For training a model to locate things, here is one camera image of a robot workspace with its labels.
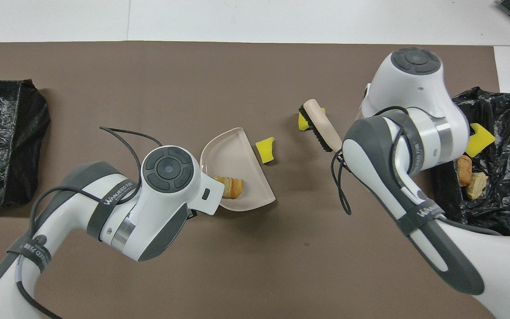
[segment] round gray button pad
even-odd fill
[[[192,158],[177,147],[164,147],[152,152],[143,164],[145,182],[161,193],[184,189],[194,175]]]
[[[399,70],[414,75],[427,75],[441,67],[439,57],[427,49],[405,48],[391,54],[391,62]]]

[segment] trash bag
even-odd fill
[[[0,206],[33,198],[49,123],[46,100],[31,80],[0,81]]]
[[[475,200],[460,188],[455,161],[431,170],[435,201],[447,218],[510,236],[510,93],[489,93],[479,87],[454,97],[469,123],[479,123],[495,142],[472,158],[473,172],[488,176],[483,194]]]

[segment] yellow foam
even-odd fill
[[[477,123],[470,124],[470,126],[474,130],[475,134],[469,137],[466,154],[470,157],[474,157],[483,151],[483,149],[489,144],[495,142],[495,136]]]
[[[268,139],[259,141],[255,143],[257,147],[257,151],[259,151],[259,155],[261,156],[261,162],[267,163],[273,161],[275,158],[273,157],[273,141],[275,138],[273,136]]]
[[[326,114],[326,109],[324,107],[322,107],[322,112],[324,112],[324,114]],[[309,128],[310,128],[310,125],[308,125],[308,121],[306,121],[306,119],[304,119],[302,114],[300,114],[300,112],[298,112],[298,129],[300,129],[300,131],[306,131]]]

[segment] white robotic arm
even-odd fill
[[[343,140],[348,169],[442,279],[510,319],[510,237],[447,220],[410,177],[467,146],[468,124],[448,96],[440,59],[419,48],[391,53],[361,112]]]
[[[127,202],[121,200],[137,191],[136,183],[105,162],[80,165],[64,179],[63,187],[100,200],[60,191],[36,220],[34,235],[27,232],[10,247],[0,264],[0,319],[39,318],[16,283],[22,282],[32,296],[39,275],[71,230],[83,228],[126,256],[145,261],[170,245],[191,209],[214,214],[223,194],[223,184],[202,173],[192,154],[180,147],[151,151],[140,174],[142,186]],[[24,256],[30,253],[31,259]]]

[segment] white tile floor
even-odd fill
[[[494,45],[510,91],[494,0],[0,0],[0,42],[121,40]]]

